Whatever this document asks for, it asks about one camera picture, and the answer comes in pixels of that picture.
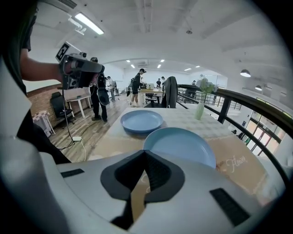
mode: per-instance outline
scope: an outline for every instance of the forearm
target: forearm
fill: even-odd
[[[41,63],[28,57],[27,51],[21,53],[21,74],[27,81],[58,80],[62,82],[62,75],[58,64]]]

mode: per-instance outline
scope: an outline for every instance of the table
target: table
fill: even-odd
[[[50,114],[48,111],[40,111],[33,116],[33,122],[39,125],[44,130],[47,137],[49,137],[51,133],[54,133],[54,135],[56,135],[49,121],[49,115]]]
[[[87,98],[88,106],[89,106],[89,108],[91,108],[91,102],[90,102],[90,99],[89,99],[90,97],[91,97],[90,95],[85,94],[85,95],[81,95],[81,97],[79,97],[79,98],[76,98],[76,99],[68,99],[66,101],[69,103],[70,109],[72,109],[70,103],[72,101],[77,101],[78,102],[79,109],[81,110],[81,115],[82,115],[83,118],[85,118],[85,115],[84,115],[84,112],[83,112],[83,108],[82,108],[82,105],[81,105],[81,100]]]
[[[157,112],[164,119],[162,127],[183,128],[203,137],[216,156],[216,169],[249,194],[261,196],[262,187],[267,179],[266,170],[246,145],[213,117],[204,113],[201,120],[196,120],[195,110],[190,109],[136,108],[135,110]],[[120,124],[122,115],[135,110],[125,109],[99,141],[92,155],[105,158],[142,149],[147,136],[127,133]]]
[[[157,100],[158,100],[158,103],[160,103],[160,99],[159,97],[163,97],[163,91],[162,89],[153,89],[153,90],[149,90],[149,89],[141,89],[139,91],[139,93],[141,93],[141,105],[144,104],[144,94],[156,94],[158,97],[157,97]]]

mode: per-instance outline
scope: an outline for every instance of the plate rim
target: plate rim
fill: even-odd
[[[184,128],[178,128],[178,127],[166,127],[166,128],[169,128],[169,129],[174,128],[174,129],[184,130],[184,131],[190,132],[190,133],[195,134],[195,135],[197,135],[198,137],[200,137],[200,138],[201,138],[201,139],[207,144],[207,146],[210,148],[210,150],[211,150],[211,152],[212,152],[212,154],[213,154],[213,156],[214,156],[213,158],[215,159],[215,160],[214,160],[214,165],[213,165],[213,166],[210,166],[210,165],[207,165],[207,164],[205,164],[205,165],[210,166],[210,167],[212,167],[212,168],[216,168],[216,166],[217,166],[216,155],[215,155],[214,151],[212,150],[212,148],[210,147],[209,143],[208,143],[204,138],[202,138],[200,135],[198,135],[198,134],[196,134],[196,133],[194,133],[194,132],[192,132],[192,131],[190,131],[190,130],[184,129]],[[165,130],[166,128],[160,128],[160,129],[157,129],[157,130],[153,131],[152,133],[150,133],[150,134],[146,137],[146,139],[144,140],[144,142],[143,142],[143,146],[142,146],[142,149],[143,149],[143,150],[146,150],[146,149],[145,149],[146,141],[147,141],[147,139],[148,139],[149,137],[151,137],[152,134],[155,134],[155,132],[156,132],[156,131],[159,131],[159,130],[162,130],[162,131],[163,131],[163,129]]]
[[[127,114],[130,114],[132,112],[151,112],[151,113],[154,113],[155,115],[159,116],[160,120],[161,120],[161,124],[158,126],[158,127],[155,127],[155,128],[152,128],[152,129],[148,129],[148,130],[134,130],[134,129],[131,129],[131,128],[127,128],[125,127],[125,125],[122,123],[122,119],[124,116],[126,116]],[[160,115],[159,113],[157,112],[154,112],[154,111],[150,111],[150,110],[133,110],[133,111],[130,111],[130,112],[127,112],[125,113],[123,116],[121,116],[120,118],[120,124],[122,125],[122,127],[127,130],[127,131],[130,131],[130,132],[134,132],[134,133],[148,133],[148,132],[154,132],[156,130],[158,130],[158,128],[161,127],[161,125],[163,124],[164,122],[164,119],[162,117],[162,115]]]

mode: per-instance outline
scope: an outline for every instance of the handrail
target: handrail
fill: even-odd
[[[178,85],[179,88],[184,88],[188,90],[199,90],[200,89],[194,85]],[[218,95],[221,97],[224,97],[225,100],[223,102],[223,106],[221,109],[221,112],[216,111],[215,109],[204,105],[205,108],[208,110],[216,113],[219,115],[218,121],[223,123],[224,120],[229,121],[231,124],[233,124],[235,127],[237,127],[240,131],[242,131],[245,135],[247,135],[268,157],[268,159],[273,163],[277,171],[279,172],[281,178],[283,179],[283,182],[286,187],[289,185],[289,178],[286,175],[286,172],[278,162],[278,160],[275,158],[275,156],[252,134],[250,133],[246,128],[244,128],[242,125],[238,124],[234,120],[227,117],[227,112],[229,110],[229,106],[231,101],[235,101],[237,103],[240,103],[243,106],[246,106],[250,108],[251,110],[254,110],[258,112],[259,114],[263,115],[264,117],[268,118],[269,120],[273,121],[276,125],[278,125],[281,129],[283,129],[291,138],[293,138],[293,120],[277,110],[276,108],[267,105],[255,98],[249,97],[247,95],[243,95],[240,93],[236,93],[230,90],[223,90],[219,89],[217,92],[212,92],[214,95]],[[196,103],[199,103],[195,99],[192,99],[190,97],[184,96],[182,94],[178,94],[178,96],[184,97],[188,100],[194,101]]]

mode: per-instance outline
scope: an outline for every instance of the shoe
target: shoe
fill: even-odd
[[[92,120],[93,120],[93,121],[96,121],[96,120],[101,120],[101,119],[102,119],[102,118],[101,118],[101,116],[100,116],[100,115],[99,115],[98,117],[95,117],[95,116],[94,116],[94,117],[92,117]]]

